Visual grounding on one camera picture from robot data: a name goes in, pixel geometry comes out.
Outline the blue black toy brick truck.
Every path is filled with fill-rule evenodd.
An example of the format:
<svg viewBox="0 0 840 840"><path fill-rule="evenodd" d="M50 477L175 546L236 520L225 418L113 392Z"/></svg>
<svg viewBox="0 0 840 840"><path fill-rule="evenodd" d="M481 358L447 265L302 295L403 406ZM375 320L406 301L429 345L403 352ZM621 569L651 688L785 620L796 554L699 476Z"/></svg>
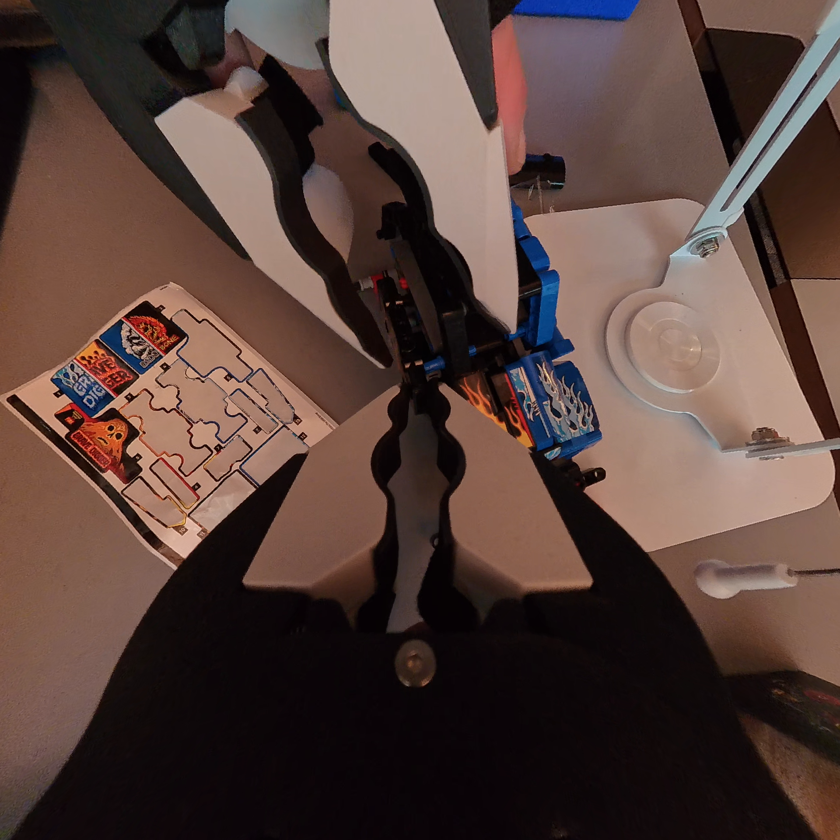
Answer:
<svg viewBox="0 0 840 840"><path fill-rule="evenodd" d="M574 345L557 326L560 277L523 212L511 201L518 266L517 326L491 327L467 301L455 260L434 238L420 188L407 163L381 142L369 156L403 199L382 206L376 235L395 267L360 282L377 300L379 320L405 383L437 379L480 413L554 463L579 488L606 478L574 457L602 440L600 421Z"/></svg>

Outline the brick set box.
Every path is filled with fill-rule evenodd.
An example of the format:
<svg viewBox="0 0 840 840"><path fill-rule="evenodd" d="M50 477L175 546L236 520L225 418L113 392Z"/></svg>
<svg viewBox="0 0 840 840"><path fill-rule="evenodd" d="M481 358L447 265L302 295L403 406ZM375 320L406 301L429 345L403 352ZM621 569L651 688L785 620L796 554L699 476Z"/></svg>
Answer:
<svg viewBox="0 0 840 840"><path fill-rule="evenodd" d="M839 688L802 671L726 678L742 723L819 838L839 838Z"/></svg>

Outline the sticker sheet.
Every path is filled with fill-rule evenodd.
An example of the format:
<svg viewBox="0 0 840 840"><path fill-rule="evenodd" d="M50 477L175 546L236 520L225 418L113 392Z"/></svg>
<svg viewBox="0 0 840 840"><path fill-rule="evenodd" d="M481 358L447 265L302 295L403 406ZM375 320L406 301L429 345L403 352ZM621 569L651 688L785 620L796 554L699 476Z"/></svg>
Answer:
<svg viewBox="0 0 840 840"><path fill-rule="evenodd" d="M3 404L173 569L337 426L174 283L133 302Z"/></svg>

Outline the black cylinder part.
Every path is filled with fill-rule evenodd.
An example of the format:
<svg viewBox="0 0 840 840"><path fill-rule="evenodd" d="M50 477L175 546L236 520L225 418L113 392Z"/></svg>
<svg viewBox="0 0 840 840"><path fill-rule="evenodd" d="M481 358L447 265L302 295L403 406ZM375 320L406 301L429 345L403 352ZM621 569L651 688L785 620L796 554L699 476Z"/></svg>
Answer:
<svg viewBox="0 0 840 840"><path fill-rule="evenodd" d="M511 188L559 191L566 182L565 160L560 155L526 154L519 172L509 176Z"/></svg>

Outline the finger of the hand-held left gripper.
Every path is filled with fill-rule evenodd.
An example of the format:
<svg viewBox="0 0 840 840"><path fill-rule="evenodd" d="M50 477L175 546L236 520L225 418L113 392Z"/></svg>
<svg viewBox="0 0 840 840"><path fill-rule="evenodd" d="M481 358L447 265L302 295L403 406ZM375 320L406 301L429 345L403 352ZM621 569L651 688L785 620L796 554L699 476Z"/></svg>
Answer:
<svg viewBox="0 0 840 840"><path fill-rule="evenodd" d="M247 256L268 278L381 368L392 355L354 288L353 210L340 178L295 144L266 92L184 98L155 119Z"/></svg>
<svg viewBox="0 0 840 840"><path fill-rule="evenodd" d="M518 263L487 2L331 1L325 60L352 113L394 146L479 309L517 327Z"/></svg>

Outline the white book stand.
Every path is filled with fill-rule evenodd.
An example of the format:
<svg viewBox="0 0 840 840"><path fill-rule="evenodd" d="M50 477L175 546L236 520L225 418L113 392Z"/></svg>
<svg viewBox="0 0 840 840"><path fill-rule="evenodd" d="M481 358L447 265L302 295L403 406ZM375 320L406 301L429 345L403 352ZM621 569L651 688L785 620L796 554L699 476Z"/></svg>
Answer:
<svg viewBox="0 0 840 840"><path fill-rule="evenodd" d="M606 478L592 497L648 552L757 526L759 547L729 564L838 567L819 556L838 510L830 454L747 459L741 447L758 426L796 443L821 438L811 408L748 274L749 233L739 257L732 242L706 259L683 299L659 286L668 257L683 244L724 179L728 164L677 2L640 2L623 22L565 17L513 19L528 86L528 152L563 156L567 183L555 198L526 205L529 229L559 272L558 325L574 344L603 439L582 467ZM658 300L703 314L722 351L732 351L738 389L712 418L731 419L719 447L690 415L668 413L631 393L606 351L617 306L652 288L625 312Z"/></svg>

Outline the blue storage bin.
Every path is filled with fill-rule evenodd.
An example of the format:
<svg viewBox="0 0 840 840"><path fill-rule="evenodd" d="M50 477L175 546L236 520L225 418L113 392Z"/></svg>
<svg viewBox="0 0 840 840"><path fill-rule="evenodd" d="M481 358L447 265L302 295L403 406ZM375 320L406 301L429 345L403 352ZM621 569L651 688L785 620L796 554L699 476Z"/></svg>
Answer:
<svg viewBox="0 0 840 840"><path fill-rule="evenodd" d="M530 17L625 21L639 1L520 1L513 13Z"/></svg>

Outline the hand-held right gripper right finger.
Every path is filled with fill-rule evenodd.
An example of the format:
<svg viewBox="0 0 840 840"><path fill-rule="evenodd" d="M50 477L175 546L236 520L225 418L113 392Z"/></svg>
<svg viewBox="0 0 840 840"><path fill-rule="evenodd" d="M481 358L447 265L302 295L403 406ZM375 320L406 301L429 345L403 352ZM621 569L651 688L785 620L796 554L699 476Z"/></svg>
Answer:
<svg viewBox="0 0 840 840"><path fill-rule="evenodd" d="M428 624L479 624L506 599L586 591L592 576L539 473L544 458L447 385L427 389L447 480L423 578Z"/></svg>

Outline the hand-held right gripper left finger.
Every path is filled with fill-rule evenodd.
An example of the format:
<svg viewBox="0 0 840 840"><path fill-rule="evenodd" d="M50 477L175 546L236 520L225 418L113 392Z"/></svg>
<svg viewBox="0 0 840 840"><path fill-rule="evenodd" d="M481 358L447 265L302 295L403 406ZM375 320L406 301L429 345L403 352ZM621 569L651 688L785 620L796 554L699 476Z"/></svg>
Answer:
<svg viewBox="0 0 840 840"><path fill-rule="evenodd" d="M411 393L389 389L309 449L245 587L331 599L358 630L386 630L399 551L389 482L402 464Z"/></svg>

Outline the person's left hand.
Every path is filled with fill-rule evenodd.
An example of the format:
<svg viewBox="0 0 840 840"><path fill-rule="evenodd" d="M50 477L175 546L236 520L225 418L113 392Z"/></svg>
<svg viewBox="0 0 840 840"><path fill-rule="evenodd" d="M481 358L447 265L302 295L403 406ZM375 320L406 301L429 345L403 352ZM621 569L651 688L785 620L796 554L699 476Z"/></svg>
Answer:
<svg viewBox="0 0 840 840"><path fill-rule="evenodd" d="M514 175L520 172L526 160L524 120L528 89L512 16L505 17L493 28L491 48L507 171L509 175Z"/></svg>

